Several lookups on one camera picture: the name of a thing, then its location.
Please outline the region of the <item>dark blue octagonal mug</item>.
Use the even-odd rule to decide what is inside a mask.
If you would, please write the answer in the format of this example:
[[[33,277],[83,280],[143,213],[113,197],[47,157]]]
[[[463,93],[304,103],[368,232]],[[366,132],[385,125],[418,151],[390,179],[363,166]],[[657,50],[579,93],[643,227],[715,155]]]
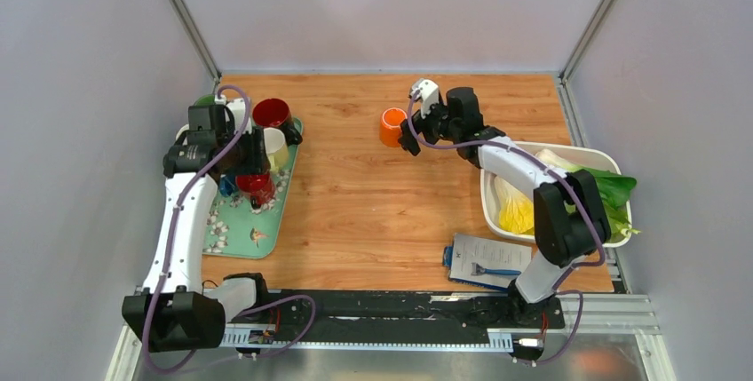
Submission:
[[[218,184],[218,191],[224,197],[230,197],[238,191],[235,175],[223,175]]]

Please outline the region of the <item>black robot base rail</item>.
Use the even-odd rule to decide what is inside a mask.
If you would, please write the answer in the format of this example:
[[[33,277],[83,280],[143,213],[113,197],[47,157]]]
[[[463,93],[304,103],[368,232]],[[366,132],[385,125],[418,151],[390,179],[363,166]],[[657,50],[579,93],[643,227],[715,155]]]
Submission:
[[[560,302],[530,309],[504,294],[311,291],[311,300],[281,292],[286,303],[236,317],[226,345],[450,346],[491,345],[518,329],[537,336],[565,326]]]

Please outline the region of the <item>cream floral mug green inside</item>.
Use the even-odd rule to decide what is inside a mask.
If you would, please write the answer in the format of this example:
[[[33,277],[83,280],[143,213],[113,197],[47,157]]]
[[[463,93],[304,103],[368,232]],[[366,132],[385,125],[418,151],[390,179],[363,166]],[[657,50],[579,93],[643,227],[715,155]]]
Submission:
[[[193,103],[194,106],[199,106],[199,107],[212,106],[215,104],[224,105],[224,102],[221,99],[217,99],[215,94],[204,95]]]

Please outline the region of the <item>light green octagonal mug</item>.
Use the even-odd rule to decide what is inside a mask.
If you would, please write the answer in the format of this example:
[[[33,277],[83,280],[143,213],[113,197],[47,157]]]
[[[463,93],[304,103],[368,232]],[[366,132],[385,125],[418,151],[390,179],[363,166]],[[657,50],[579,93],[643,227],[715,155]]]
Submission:
[[[264,128],[266,156],[271,172],[279,172],[289,161],[289,149],[282,131],[276,128]]]

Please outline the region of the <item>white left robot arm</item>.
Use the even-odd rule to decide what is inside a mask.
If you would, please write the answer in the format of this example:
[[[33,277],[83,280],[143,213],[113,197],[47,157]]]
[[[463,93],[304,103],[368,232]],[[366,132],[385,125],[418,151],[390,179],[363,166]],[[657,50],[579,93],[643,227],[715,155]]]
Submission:
[[[234,318],[261,322],[272,309],[259,273],[202,286],[206,221],[219,182],[261,161],[261,132],[239,100],[191,106],[188,119],[162,159],[165,204],[154,260],[142,291],[122,304],[125,322],[151,353],[216,348]]]

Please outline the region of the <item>red mug black handle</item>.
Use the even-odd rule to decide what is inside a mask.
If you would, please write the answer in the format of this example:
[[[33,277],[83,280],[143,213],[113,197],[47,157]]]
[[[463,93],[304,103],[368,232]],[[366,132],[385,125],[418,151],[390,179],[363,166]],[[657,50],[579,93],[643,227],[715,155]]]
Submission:
[[[276,187],[270,173],[238,175],[235,184],[253,210],[260,210],[275,197]]]

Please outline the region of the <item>black skull mug red inside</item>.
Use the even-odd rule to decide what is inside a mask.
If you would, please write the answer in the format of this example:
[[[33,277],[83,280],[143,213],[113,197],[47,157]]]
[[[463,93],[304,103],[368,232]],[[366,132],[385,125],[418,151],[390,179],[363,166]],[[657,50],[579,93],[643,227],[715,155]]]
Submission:
[[[255,124],[281,131],[288,146],[298,146],[303,142],[301,132],[294,124],[289,105],[282,99],[264,99],[253,107],[252,119]]]

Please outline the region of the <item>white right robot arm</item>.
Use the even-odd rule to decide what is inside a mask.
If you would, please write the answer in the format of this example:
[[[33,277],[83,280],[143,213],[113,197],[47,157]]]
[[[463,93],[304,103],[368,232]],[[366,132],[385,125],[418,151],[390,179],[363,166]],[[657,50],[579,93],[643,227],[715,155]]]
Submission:
[[[564,280],[587,257],[605,261],[611,235],[594,176],[586,170],[554,168],[517,145],[503,131],[485,124],[471,87],[441,92],[420,79],[408,93],[408,117],[400,125],[400,146],[412,155],[422,147],[453,149],[475,167],[506,180],[534,205],[536,254],[512,283],[506,303],[509,319],[528,326],[543,311]]]

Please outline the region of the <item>orange mug black handle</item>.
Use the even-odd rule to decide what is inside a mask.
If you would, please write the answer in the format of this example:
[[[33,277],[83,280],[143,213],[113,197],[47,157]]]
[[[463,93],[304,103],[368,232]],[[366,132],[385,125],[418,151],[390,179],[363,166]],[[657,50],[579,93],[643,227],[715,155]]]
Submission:
[[[380,117],[379,139],[387,147],[400,147],[401,124],[407,119],[406,112],[399,107],[387,108]]]

